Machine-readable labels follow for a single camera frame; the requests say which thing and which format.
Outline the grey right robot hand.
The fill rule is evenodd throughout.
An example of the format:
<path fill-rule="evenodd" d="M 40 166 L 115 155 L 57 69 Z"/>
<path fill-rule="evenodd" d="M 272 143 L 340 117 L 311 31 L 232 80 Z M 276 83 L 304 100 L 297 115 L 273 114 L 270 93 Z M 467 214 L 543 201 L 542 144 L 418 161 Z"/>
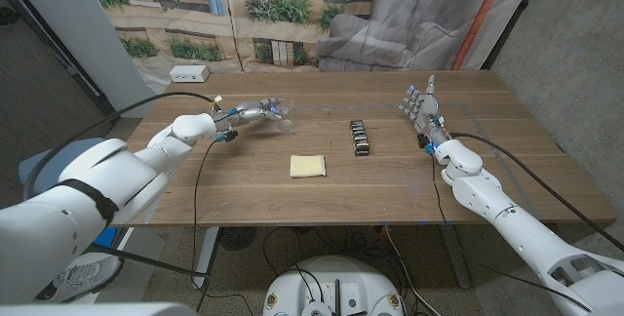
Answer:
<path fill-rule="evenodd" d="M 439 145 L 449 140 L 448 133 L 443 130 L 444 121 L 434 95 L 435 87 L 436 76 L 432 74 L 428 79 L 425 92 L 420 92 L 411 86 L 407 89 L 404 102 L 399 105 L 400 110 L 413 123 L 419 146 L 431 150 L 435 150 Z"/>

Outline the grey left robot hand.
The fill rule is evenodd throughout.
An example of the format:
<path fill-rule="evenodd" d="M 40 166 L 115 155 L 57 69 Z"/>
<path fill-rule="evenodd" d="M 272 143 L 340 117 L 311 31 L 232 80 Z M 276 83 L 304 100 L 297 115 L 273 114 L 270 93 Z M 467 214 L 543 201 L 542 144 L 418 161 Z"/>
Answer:
<path fill-rule="evenodd" d="M 222 133 L 263 119 L 277 123 L 281 132 L 289 132 L 294 123 L 289 118 L 293 102 L 288 99 L 266 98 L 245 101 L 229 111 L 219 111 L 213 116 L 216 131 Z"/>

